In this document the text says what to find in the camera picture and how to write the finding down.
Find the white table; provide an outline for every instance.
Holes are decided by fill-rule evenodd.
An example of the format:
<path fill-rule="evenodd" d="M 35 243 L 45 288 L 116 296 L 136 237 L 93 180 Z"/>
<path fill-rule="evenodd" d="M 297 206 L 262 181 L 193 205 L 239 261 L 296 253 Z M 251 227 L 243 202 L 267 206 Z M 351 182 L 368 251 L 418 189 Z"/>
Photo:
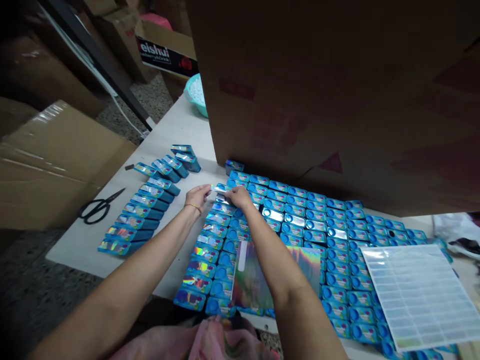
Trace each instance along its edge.
<path fill-rule="evenodd" d="M 104 239 L 107 229 L 114 224 L 115 219 L 122 212 L 124 205 L 129 202 L 132 195 L 148 179 L 147 176 L 133 169 L 125 170 L 124 168 L 138 162 L 150 164 L 155 159 L 159 159 L 165 154 L 170 154 L 170 146 L 172 144 L 192 145 L 202 170 L 199 173 L 190 173 L 186 179 L 182 179 L 176 184 L 181 189 L 180 195 L 175 198 L 168 208 L 156 232 L 159 232 L 180 211 L 184 205 L 185 193 L 188 190 L 200 184 L 226 183 L 228 177 L 225 173 L 225 168 L 219 166 L 215 160 L 214 145 L 208 120 L 201 117 L 196 109 L 187 102 L 185 96 L 182 96 L 98 194 L 97 199 L 106 199 L 118 190 L 126 188 L 112 202 L 110 211 L 105 219 L 93 225 L 86 225 L 82 220 L 77 219 L 48 252 L 46 258 L 101 278 L 106 278 L 115 270 L 122 263 L 123 259 L 98 252 L 97 247 Z M 428 236 L 432 234 L 433 227 L 430 216 L 398 218 L 369 209 L 366 209 L 365 212 L 402 221 L 408 228 L 423 230 Z M 166 299 L 174 298 L 185 274 L 192 248 L 204 222 L 205 218 L 201 218 L 193 226 L 177 258 L 173 261 L 153 294 Z M 475 278 L 472 276 L 475 273 L 475 267 L 467 261 L 465 263 L 460 262 L 460 269 L 460 276 L 467 279 L 467 283 L 464 280 L 462 282 L 470 294 L 473 291 L 472 284 L 475 281 Z M 278 332 L 277 323 L 274 319 L 250 314 L 243 315 L 258 329 L 268 330 L 271 333 Z M 342 343 L 350 359 L 384 359 L 373 348 L 363 346 L 356 341 L 342 339 Z M 444 355 L 445 360 L 453 360 L 455 358 L 449 354 Z"/>

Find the pink clothing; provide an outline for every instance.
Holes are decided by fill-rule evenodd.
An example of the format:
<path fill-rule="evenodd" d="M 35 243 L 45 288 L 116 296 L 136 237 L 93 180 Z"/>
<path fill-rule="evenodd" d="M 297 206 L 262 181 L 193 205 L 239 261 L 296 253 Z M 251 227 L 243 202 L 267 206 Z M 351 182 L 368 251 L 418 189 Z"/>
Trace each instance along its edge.
<path fill-rule="evenodd" d="M 231 322 L 219 316 L 194 327 L 157 326 L 123 346 L 111 360 L 279 360 L 276 351 L 257 339 L 250 323 L 248 327 L 232 330 Z"/>

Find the terrazzo floor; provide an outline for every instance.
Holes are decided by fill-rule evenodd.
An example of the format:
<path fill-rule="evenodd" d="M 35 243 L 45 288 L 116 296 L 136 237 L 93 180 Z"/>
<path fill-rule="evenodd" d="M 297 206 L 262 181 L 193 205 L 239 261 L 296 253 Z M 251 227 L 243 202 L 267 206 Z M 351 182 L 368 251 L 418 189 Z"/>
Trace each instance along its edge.
<path fill-rule="evenodd" d="M 134 84 L 131 90 L 156 123 L 173 104 L 160 74 L 149 85 Z M 119 105 L 135 126 L 146 130 L 121 100 Z M 133 143 L 141 142 L 111 99 L 97 120 Z M 45 259 L 64 232 L 25 231 L 0 254 L 0 354 L 5 359 L 23 358 L 102 282 L 97 276 Z M 170 311 L 171 301 L 159 304 L 157 312 Z M 143 330 L 141 317 L 132 333 Z M 260 336 L 283 358 L 278 335 L 260 331 Z"/>

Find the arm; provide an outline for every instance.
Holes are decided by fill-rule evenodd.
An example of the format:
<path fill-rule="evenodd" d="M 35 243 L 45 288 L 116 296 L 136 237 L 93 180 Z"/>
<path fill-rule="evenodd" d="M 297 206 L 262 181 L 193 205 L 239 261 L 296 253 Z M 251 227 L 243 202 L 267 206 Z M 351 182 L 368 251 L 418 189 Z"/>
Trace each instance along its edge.
<path fill-rule="evenodd" d="M 254 207 L 244 187 L 227 194 L 245 214 L 270 288 L 286 359 L 347 360 L 347 354 L 304 273 Z"/>
<path fill-rule="evenodd" d="M 182 248 L 200 216 L 210 185 L 186 194 L 184 208 L 112 272 L 30 354 L 31 359 L 98 359 L 114 351 Z"/>

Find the scissors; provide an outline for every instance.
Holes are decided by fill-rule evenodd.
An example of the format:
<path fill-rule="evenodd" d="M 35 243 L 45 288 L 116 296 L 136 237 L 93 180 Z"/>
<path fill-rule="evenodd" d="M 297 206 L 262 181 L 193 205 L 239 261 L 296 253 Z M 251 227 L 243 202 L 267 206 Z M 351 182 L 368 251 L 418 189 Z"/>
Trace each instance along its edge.
<path fill-rule="evenodd" d="M 85 205 L 83 205 L 81 207 L 80 211 L 78 212 L 78 217 L 80 219 L 83 219 L 83 222 L 87 225 L 96 224 L 96 223 L 102 221 L 107 216 L 107 214 L 109 213 L 110 203 L 113 200 L 115 200 L 121 193 L 123 193 L 125 189 L 126 189 L 126 187 L 124 187 L 122 190 L 117 191 L 116 193 L 114 193 L 112 196 L 106 198 L 105 200 L 104 199 L 96 199 L 96 200 L 92 200 L 92 201 L 87 202 Z M 87 212 L 87 214 L 83 215 L 85 210 L 87 210 L 87 208 L 90 205 L 95 204 L 95 203 L 98 203 L 98 204 L 95 205 L 95 207 L 91 211 Z M 99 213 L 100 211 L 102 211 L 104 209 L 105 209 L 105 212 L 98 219 L 95 219 L 95 220 L 92 220 L 92 221 L 89 220 L 89 218 L 91 218 L 93 215 Z"/>

